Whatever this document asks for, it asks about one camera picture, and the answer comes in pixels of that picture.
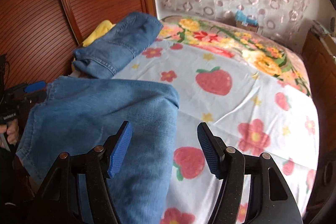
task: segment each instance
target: cardboard box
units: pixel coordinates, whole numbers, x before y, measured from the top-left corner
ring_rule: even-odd
[[[246,26],[243,25],[243,23],[241,21],[236,21],[236,27],[247,30],[247,31],[251,31],[251,32],[257,32],[259,29],[259,26],[255,26],[255,25],[250,25],[247,24]]]

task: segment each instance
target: wooden cabinet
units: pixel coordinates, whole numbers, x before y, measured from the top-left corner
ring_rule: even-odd
[[[6,88],[66,75],[72,50],[100,22],[116,23],[133,11],[155,15],[153,6],[153,0],[0,0],[0,54],[10,63]]]
[[[319,115],[320,159],[336,148],[336,51],[332,50],[308,32],[302,56]]]
[[[319,116],[320,155],[304,223],[322,214],[336,184],[336,44],[308,32],[302,56]]]

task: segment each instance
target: yellow flower print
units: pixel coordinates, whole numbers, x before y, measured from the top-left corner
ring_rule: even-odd
[[[203,55],[203,59],[207,60],[207,61],[211,61],[211,60],[213,60],[215,58],[214,58],[213,54],[204,54]]]
[[[255,74],[253,74],[252,75],[252,78],[254,79],[254,80],[257,80],[258,78],[259,78],[259,73],[255,73]]]
[[[263,44],[260,44],[260,43],[256,43],[255,46],[256,46],[257,48],[260,48],[260,49],[264,48]]]
[[[213,46],[213,43],[207,42],[207,41],[199,41],[198,45],[201,45],[201,46]]]
[[[221,48],[232,48],[236,46],[236,43],[232,38],[222,38],[218,42],[213,42],[213,44],[216,44],[220,46]]]
[[[291,132],[289,130],[289,126],[285,126],[285,127],[282,128],[282,135],[288,136],[290,134],[291,134]]]
[[[295,72],[296,76],[299,77],[299,78],[303,78],[303,75],[302,73],[300,73],[299,71]]]
[[[198,40],[189,40],[188,43],[191,45],[198,45],[200,42]]]
[[[252,35],[249,34],[249,33],[243,33],[243,36],[248,37],[248,38],[251,38],[251,37],[252,37]]]
[[[190,32],[190,31],[185,31],[185,35],[191,37],[193,35],[193,33]]]
[[[293,81],[294,79],[294,76],[293,76],[293,73],[290,72],[290,71],[287,71],[287,72],[284,72],[282,75],[281,75],[281,78],[283,78],[283,81],[285,83],[290,83]]]
[[[282,54],[276,47],[267,47],[266,50],[269,51],[269,53],[274,57],[274,58],[281,58]]]
[[[281,68],[273,59],[264,56],[257,58],[253,65],[260,71],[267,73],[268,75],[281,75]]]
[[[247,62],[255,66],[259,71],[268,75],[274,76],[281,75],[282,73],[279,65],[261,51],[250,52],[243,50],[242,56]]]
[[[251,101],[254,103],[255,106],[260,106],[262,103],[258,96],[253,97]]]
[[[246,39],[243,39],[243,38],[242,38],[242,39],[240,39],[240,42],[241,42],[241,43],[243,43],[243,44],[245,44],[245,45],[247,45],[247,44],[248,44],[248,41],[247,41]]]
[[[162,29],[161,31],[160,31],[160,36],[162,36],[162,37],[168,37],[168,36],[170,36],[170,33],[172,32],[172,30],[170,30],[170,29]]]
[[[212,114],[211,113],[203,113],[202,114],[202,121],[213,122]]]
[[[200,24],[196,20],[182,18],[179,22],[183,29],[190,30],[192,32],[197,32],[200,29]]]

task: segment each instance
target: red flower print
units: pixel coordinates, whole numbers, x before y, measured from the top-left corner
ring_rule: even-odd
[[[283,88],[288,85],[287,83],[285,83],[284,81],[281,81],[281,80],[278,80],[278,84],[280,86],[282,86]]]
[[[294,79],[297,77],[297,75],[296,75],[296,73],[295,73],[295,72],[291,72],[291,73],[290,73],[290,75],[291,75],[291,76],[292,76],[292,78],[294,78]]]
[[[188,213],[181,213],[176,208],[168,208],[165,211],[160,224],[192,224],[195,221],[195,216]]]
[[[239,141],[239,149],[252,150],[252,155],[259,156],[271,143],[270,137],[263,132],[264,124],[255,119],[251,123],[242,122],[238,125],[238,131],[242,135]]]
[[[162,48],[148,48],[145,50],[142,55],[145,55],[146,58],[160,57]]]
[[[246,218],[246,213],[247,213],[247,203],[241,204],[239,206],[239,212],[238,212],[238,221],[243,223]]]
[[[200,41],[213,42],[218,41],[218,35],[214,33],[207,33],[204,31],[194,32],[194,38]]]
[[[169,83],[171,83],[175,78],[177,78],[177,75],[175,73],[175,71],[170,70],[170,71],[164,71],[161,73],[161,81],[167,81]]]
[[[232,57],[235,56],[232,52],[229,52],[229,51],[224,50],[222,48],[217,48],[217,47],[213,47],[213,46],[206,46],[206,45],[192,45],[192,46],[197,47],[197,48],[202,48],[204,50],[207,50],[207,51],[210,51],[210,52],[213,52],[213,53],[216,53],[216,54],[228,57],[228,58],[232,58]]]
[[[249,46],[250,46],[250,48],[253,49],[253,50],[256,50],[256,49],[257,49],[256,45],[253,45],[253,44],[251,44],[251,43],[249,43]]]
[[[171,48],[172,50],[181,50],[181,49],[183,49],[183,46],[182,46],[181,43],[175,43],[175,44],[172,45],[170,48]]]
[[[313,188],[313,184],[315,181],[315,175],[316,175],[316,171],[311,169],[308,171],[307,174],[307,180],[306,180],[306,185],[307,185],[307,193],[309,192],[310,189]]]
[[[242,37],[241,37],[241,39],[245,39],[245,40],[249,40],[250,39],[250,37],[248,37],[248,36],[246,36],[246,35],[243,35]]]
[[[267,47],[266,49],[269,51],[269,53],[274,58],[281,58],[282,57],[282,54],[280,53],[280,51],[276,47]]]
[[[309,134],[315,134],[315,122],[310,120],[307,116],[307,121],[304,123],[305,128],[308,130]]]

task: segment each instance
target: floral blanket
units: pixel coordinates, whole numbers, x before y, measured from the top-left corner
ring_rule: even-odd
[[[302,60],[289,49],[254,32],[206,19],[169,16],[158,39],[189,44],[245,62],[310,96]]]

